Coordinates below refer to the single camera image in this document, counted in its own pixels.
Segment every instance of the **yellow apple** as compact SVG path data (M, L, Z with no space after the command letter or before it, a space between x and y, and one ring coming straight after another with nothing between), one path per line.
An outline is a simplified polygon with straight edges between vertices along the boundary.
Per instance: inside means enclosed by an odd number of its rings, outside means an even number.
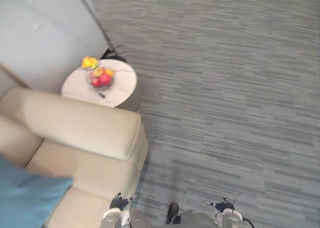
M97 67L92 71L93 75L96 77L100 77L104 72L105 72L105 69L101 67Z
M112 78L114 76L114 72L111 69L106 69L105 73L108 74L110 76L110 78Z

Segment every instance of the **apple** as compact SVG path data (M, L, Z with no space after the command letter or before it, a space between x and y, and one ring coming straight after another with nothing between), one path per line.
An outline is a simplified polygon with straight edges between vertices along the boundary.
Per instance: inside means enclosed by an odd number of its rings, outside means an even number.
M111 78L114 76L114 72L111 69L106 69L105 73L108 74Z
M92 72L93 72L94 76L100 77L105 72L105 69L98 67L98 68L95 68Z
M108 74L104 73L99 77L99 80L102 85L107 85L111 82L111 77Z
M84 57L82 60L82 67L84 69L95 68L97 63L98 61L95 57Z
M97 79L97 78L94 78L94 79L92 79L91 84L94 87L99 87L101 85L101 81L99 79Z

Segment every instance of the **fruit bowl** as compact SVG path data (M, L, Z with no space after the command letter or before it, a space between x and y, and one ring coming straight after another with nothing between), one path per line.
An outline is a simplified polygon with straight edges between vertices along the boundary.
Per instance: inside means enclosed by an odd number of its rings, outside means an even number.
M114 72L107 67L85 70L85 78L98 92L108 89L115 81Z

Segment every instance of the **red apple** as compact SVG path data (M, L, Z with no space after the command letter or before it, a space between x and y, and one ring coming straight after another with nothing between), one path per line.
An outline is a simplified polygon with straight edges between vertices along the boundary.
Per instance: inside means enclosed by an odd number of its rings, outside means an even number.
M107 85L111 82L111 77L108 74L104 73L99 77L99 80L102 85Z
M92 79L91 84L92 84L94 87L99 87L100 84L101 84L101 81L100 81L99 79Z

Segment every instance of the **sofa armrest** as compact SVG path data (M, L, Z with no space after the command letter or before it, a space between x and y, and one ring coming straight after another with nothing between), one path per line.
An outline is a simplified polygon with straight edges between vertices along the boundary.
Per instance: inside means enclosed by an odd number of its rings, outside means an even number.
M130 157L142 125L138 113L23 88L1 99L0 112L42 138L119 160Z

